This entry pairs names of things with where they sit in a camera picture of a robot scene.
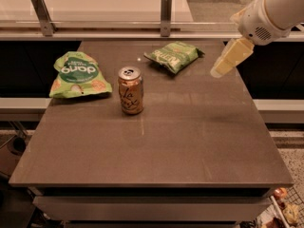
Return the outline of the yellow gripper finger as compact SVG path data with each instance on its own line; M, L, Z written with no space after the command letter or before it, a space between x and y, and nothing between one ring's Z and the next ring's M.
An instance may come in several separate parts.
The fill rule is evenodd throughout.
M215 78L220 78L245 61L254 52L255 45L247 38L231 39L210 70Z

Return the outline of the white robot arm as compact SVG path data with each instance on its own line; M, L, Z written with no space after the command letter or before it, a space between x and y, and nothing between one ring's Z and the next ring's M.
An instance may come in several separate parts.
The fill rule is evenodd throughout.
M255 46L287 37L304 21L304 0L254 0L231 16L241 34L231 39L215 61L210 74L220 78L245 61Z

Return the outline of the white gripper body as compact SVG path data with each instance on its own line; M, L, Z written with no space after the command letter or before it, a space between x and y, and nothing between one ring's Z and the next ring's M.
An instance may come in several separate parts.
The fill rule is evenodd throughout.
M279 28L271 21L266 10L266 0L254 0L233 14L231 21L237 25L241 41L248 45L265 46L290 33L288 29Z

